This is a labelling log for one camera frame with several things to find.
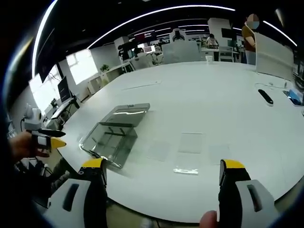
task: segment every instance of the ceiling light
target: ceiling light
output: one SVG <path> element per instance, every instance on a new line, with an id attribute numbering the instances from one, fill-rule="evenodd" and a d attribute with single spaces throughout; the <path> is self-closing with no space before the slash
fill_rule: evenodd
<path id="1" fill-rule="evenodd" d="M 43 15 L 42 21 L 39 25 L 38 32 L 36 35 L 35 43 L 34 43 L 34 50 L 33 50 L 33 57 L 32 57 L 32 78 L 35 77 L 35 67 L 36 67 L 36 58 L 37 58 L 37 51 L 38 51 L 38 45 L 41 38 L 42 30 L 47 22 L 47 19 L 54 8 L 55 4 L 58 2 L 58 0 L 54 0 L 50 6 L 48 7 L 46 13 Z"/>
<path id="2" fill-rule="evenodd" d="M 203 32 L 204 30 L 186 30 L 185 32 Z"/>
<path id="3" fill-rule="evenodd" d="M 135 34 L 134 36 L 138 36 L 138 35 L 140 35 L 140 34 L 147 33 L 147 32 L 154 32 L 154 29 L 153 29 L 153 30 L 150 30 L 150 31 L 145 31 L 145 32 L 137 33 L 137 34 Z"/>
<path id="4" fill-rule="evenodd" d="M 268 23 L 267 21 L 263 20 L 263 22 L 265 24 L 269 25 L 270 27 L 273 27 L 278 32 L 280 32 L 283 36 L 285 36 L 287 39 L 289 39 L 296 47 L 298 46 L 292 39 L 290 39 L 284 32 L 282 32 L 281 30 L 279 30 L 277 27 L 273 26 L 272 24 Z"/>
<path id="5" fill-rule="evenodd" d="M 160 31 L 164 31 L 164 30 L 167 30 L 167 29 L 171 29 L 171 28 L 164 28 L 164 29 L 156 30 L 155 32 L 160 32 Z"/>
<path id="6" fill-rule="evenodd" d="M 191 26 L 208 26 L 208 25 L 183 25 L 183 26 L 179 26 L 179 28 L 182 28 L 182 27 L 191 27 Z"/>
<path id="7" fill-rule="evenodd" d="M 170 33 L 166 33 L 166 34 L 161 34 L 161 35 L 158 35 L 158 36 L 156 36 L 156 37 L 163 37 L 163 36 L 167 36 L 167 35 L 169 35 Z"/>
<path id="8" fill-rule="evenodd" d="M 156 10 L 156 11 L 152 11 L 152 12 L 149 12 L 149 13 L 145 13 L 145 14 L 142 14 L 136 18 L 133 18 L 133 19 L 130 19 L 118 26 L 116 26 L 115 28 L 111 29 L 110 31 L 104 33 L 100 38 L 98 38 L 97 40 L 95 40 L 92 44 L 90 44 L 87 49 L 89 49 L 91 46 L 93 46 L 96 42 L 98 42 L 99 40 L 101 40 L 103 37 L 107 36 L 108 34 L 110 34 L 111 32 L 115 31 L 116 29 L 120 28 L 121 26 L 124 26 L 132 21 L 135 21 L 139 18 L 143 18 L 145 16 L 148 16 L 148 15 L 151 15 L 151 14 L 154 14 L 154 13 L 158 13 L 158 12 L 163 12 L 163 11 L 166 11 L 166 10 L 174 10 L 174 9 L 181 9 L 181 8 L 190 8 L 190 7 L 207 7 L 207 8 L 217 8 L 217 9 L 222 9 L 222 10 L 230 10 L 230 11 L 236 11 L 235 9 L 232 9 L 232 8 L 227 8 L 227 7 L 222 7 L 222 6 L 211 6 L 211 5 L 185 5 L 185 6 L 174 6 L 174 7 L 168 7 L 168 8 L 164 8 L 164 9 L 159 9 L 159 10 Z"/>

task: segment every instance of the black ceiling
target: black ceiling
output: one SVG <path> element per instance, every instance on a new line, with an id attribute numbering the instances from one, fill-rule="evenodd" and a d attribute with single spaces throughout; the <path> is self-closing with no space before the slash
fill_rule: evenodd
<path id="1" fill-rule="evenodd" d="M 50 2 L 47 0 L 35 2 L 31 0 L 11 0 L 8 3 L 4 3 L 5 6 L 2 8 L 4 9 L 4 13 L 1 14 L 1 21 L 4 24 L 5 36 L 1 37 L 1 41 L 2 44 L 5 44 L 4 49 L 2 49 L 4 50 L 5 60 L 2 63 L 8 63 L 13 47 L 16 46 L 27 29 L 32 29 L 31 33 L 33 36 L 36 34 L 41 15 L 43 15 Z M 50 61 L 51 59 L 59 61 L 66 55 L 87 48 L 107 31 L 134 17 L 166 7 L 192 4 L 217 5 L 233 8 L 236 11 L 213 8 L 182 8 L 159 12 L 120 27 L 101 39 L 92 48 L 113 42 L 118 37 L 135 33 L 141 29 L 174 20 L 202 19 L 199 22 L 205 23 L 206 21 L 203 19 L 210 17 L 226 18 L 230 20 L 230 23 L 234 27 L 241 28 L 246 16 L 251 13 L 257 14 L 260 17 L 260 21 L 266 20 L 281 28 L 299 46 L 302 44 L 301 39 L 304 37 L 304 32 L 300 24 L 304 20 L 299 20 L 301 8 L 297 7 L 295 3 L 285 2 L 271 5 L 269 2 L 265 4 L 255 1 L 254 4 L 251 4 L 246 1 L 228 2 L 223 0 L 151 0 L 148 2 L 142 0 L 112 0 L 107 2 L 97 0 L 58 0 L 44 28 L 41 43 L 54 30 L 55 48 L 52 51 Z M 280 25 L 275 14 L 277 8 L 283 13 L 284 28 Z M 179 21 L 170 25 L 159 25 L 153 29 L 189 25 L 193 24 L 193 22 L 191 20 Z M 263 23 L 260 24 L 259 32 L 292 46 L 286 38 Z M 18 67 L 18 72 L 15 75 L 13 87 L 11 88 L 9 106 L 31 79 L 33 43 L 27 49 Z"/>

